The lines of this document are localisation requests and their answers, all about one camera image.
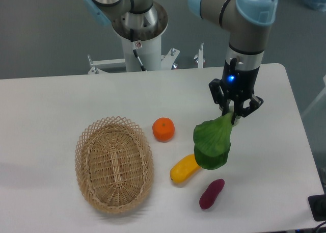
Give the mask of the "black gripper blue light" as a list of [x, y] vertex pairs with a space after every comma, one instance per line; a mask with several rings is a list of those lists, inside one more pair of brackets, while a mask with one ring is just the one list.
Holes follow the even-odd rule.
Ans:
[[[230, 63], [225, 63], [222, 80], [213, 79], [209, 89], [215, 104], [219, 105], [222, 116], [230, 109], [230, 102], [234, 100], [233, 123], [236, 119], [245, 118], [259, 109], [264, 100], [254, 95], [254, 86], [259, 67], [252, 70], [237, 69], [238, 60], [231, 58]], [[244, 108], [245, 100], [250, 99], [249, 106]]]

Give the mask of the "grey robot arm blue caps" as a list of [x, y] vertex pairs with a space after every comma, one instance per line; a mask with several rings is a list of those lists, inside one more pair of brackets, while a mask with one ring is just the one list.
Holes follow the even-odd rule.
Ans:
[[[101, 25], [121, 38], [126, 69], [163, 68], [161, 36], [168, 26], [165, 9], [154, 0], [83, 0]], [[190, 11], [230, 34], [221, 79], [210, 82], [213, 101], [232, 120], [256, 111], [263, 99], [254, 94], [278, 0], [187, 0]]]

